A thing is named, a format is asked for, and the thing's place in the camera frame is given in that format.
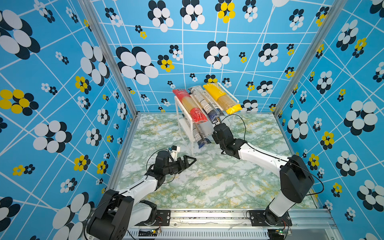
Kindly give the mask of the white metal two-tier shelf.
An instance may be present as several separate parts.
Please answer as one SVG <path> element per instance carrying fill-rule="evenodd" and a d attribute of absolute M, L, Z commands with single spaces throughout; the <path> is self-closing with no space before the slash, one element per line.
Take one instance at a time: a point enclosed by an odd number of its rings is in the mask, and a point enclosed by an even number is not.
<path fill-rule="evenodd" d="M 227 91 L 228 94 L 231 94 L 222 84 L 220 84 L 222 86 L 222 88 L 224 90 Z M 208 116 L 207 114 L 205 113 L 205 111 L 202 109 L 202 107 L 200 106 L 199 102 L 194 98 L 194 96 L 191 94 L 191 92 L 189 91 L 189 89 L 185 89 L 190 95 L 191 97 L 193 98 L 193 100 L 195 101 L 195 103 L 198 105 L 198 107 L 201 109 L 201 111 L 203 112 L 203 114 L 207 117 L 208 119 Z M 238 100 L 233 94 L 231 94 L 232 97 L 235 99 L 235 100 Z M 182 137 L 182 140 L 186 143 L 188 149 L 189 149 L 189 152 L 191 154 L 196 154 L 198 152 L 200 152 L 201 150 L 205 149 L 207 145 L 205 145 L 204 147 L 202 147 L 201 149 L 198 148 L 198 144 L 197 142 L 194 140 L 194 137 L 192 136 L 192 132 L 189 131 L 188 129 L 188 126 L 186 124 L 186 121 L 184 120 L 182 114 L 186 115 L 187 118 L 189 119 L 189 121 L 192 123 L 193 120 L 192 118 L 190 117 L 189 113 L 187 112 L 187 110 L 184 108 L 184 106 L 182 105 L 182 103 L 178 100 L 178 98 L 175 96 L 174 97 L 175 99 L 175 104 L 176 104 L 176 112 L 177 112 L 177 121 L 178 121 L 178 127 L 179 127 L 179 133 Z M 221 119 L 221 122 L 222 120 L 224 120 L 225 117 L 228 117 L 230 115 L 228 115 L 220 106 L 219 108 L 222 110 L 223 112 L 223 116 L 220 116 L 220 119 Z M 208 119 L 207 122 L 204 122 L 204 123 L 200 123 L 200 124 L 197 124 L 198 126 L 200 126 L 201 128 L 201 131 L 204 133 L 204 135 L 212 142 L 212 134 L 214 132 L 214 126 L 212 125 L 211 121 Z"/>

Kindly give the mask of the clear dark spaghetti bag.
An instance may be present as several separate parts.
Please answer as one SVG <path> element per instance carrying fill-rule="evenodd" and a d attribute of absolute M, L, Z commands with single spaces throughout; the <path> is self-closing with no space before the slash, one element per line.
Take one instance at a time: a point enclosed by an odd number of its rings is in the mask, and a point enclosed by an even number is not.
<path fill-rule="evenodd" d="M 188 126 L 189 131 L 192 132 L 192 136 L 194 137 L 194 140 L 198 144 L 198 148 L 201 149 L 205 145 L 211 144 L 212 142 L 204 135 L 204 133 L 201 131 L 200 126 L 198 126 L 195 123 L 192 123 L 189 121 L 186 115 L 182 114 L 184 120 L 186 121 L 186 124 Z"/>

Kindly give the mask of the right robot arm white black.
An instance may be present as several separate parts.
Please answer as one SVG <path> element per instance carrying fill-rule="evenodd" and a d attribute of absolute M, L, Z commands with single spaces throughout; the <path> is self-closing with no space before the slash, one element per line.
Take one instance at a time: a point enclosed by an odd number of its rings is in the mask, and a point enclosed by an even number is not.
<path fill-rule="evenodd" d="M 301 157 L 284 157 L 259 149 L 235 138 L 224 123 L 214 127 L 213 139 L 226 155 L 256 164 L 279 177 L 281 189 L 264 211 L 268 225 L 276 226 L 288 210 L 309 195 L 315 180 Z"/>

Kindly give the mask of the dark blue spaghetti box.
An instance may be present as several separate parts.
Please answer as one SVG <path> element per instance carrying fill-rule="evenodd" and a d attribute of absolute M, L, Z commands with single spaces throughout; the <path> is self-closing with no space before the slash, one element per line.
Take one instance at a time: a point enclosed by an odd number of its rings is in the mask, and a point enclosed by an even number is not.
<path fill-rule="evenodd" d="M 216 114 L 208 115 L 208 119 L 211 121 L 214 127 L 221 123 L 220 116 Z"/>

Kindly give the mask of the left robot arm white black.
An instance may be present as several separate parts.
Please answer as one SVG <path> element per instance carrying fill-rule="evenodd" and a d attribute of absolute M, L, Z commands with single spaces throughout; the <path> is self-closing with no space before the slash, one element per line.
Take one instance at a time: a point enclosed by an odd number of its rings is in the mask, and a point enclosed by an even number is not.
<path fill-rule="evenodd" d="M 121 240 L 137 224 L 162 224 L 157 205 L 145 197 L 166 183 L 167 176 L 176 176 L 191 167 L 197 159 L 177 150 L 161 149 L 153 154 L 155 163 L 150 165 L 143 178 L 120 191 L 108 190 L 98 206 L 86 220 L 84 237 L 99 240 Z"/>

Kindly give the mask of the yellow spaghetti bag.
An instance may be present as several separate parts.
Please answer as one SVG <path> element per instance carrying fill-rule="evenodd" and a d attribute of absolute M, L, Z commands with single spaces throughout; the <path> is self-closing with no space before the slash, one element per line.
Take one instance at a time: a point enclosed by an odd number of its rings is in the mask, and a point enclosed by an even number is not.
<path fill-rule="evenodd" d="M 235 114 L 242 110 L 239 101 L 235 100 L 231 94 L 228 94 L 220 84 L 208 83 L 203 85 L 203 88 L 228 115 Z"/>

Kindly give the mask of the clear blue spaghetti bag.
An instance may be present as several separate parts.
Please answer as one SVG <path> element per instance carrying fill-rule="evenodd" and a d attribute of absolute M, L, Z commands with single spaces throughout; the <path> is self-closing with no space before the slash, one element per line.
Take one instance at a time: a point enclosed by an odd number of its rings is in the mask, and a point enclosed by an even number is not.
<path fill-rule="evenodd" d="M 194 96 L 194 98 L 199 102 L 202 109 L 208 115 L 216 114 L 223 116 L 222 110 L 215 103 L 213 98 L 205 91 L 201 86 L 194 86 L 189 88 L 189 91 Z"/>

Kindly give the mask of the red spaghetti bag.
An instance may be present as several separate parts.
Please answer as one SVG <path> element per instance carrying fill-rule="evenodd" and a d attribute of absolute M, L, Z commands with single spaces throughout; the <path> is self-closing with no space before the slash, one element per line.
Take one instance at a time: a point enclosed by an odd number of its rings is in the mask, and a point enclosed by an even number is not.
<path fill-rule="evenodd" d="M 187 110 L 194 123 L 200 124 L 208 121 L 207 117 L 185 89 L 174 89 L 173 93 Z"/>

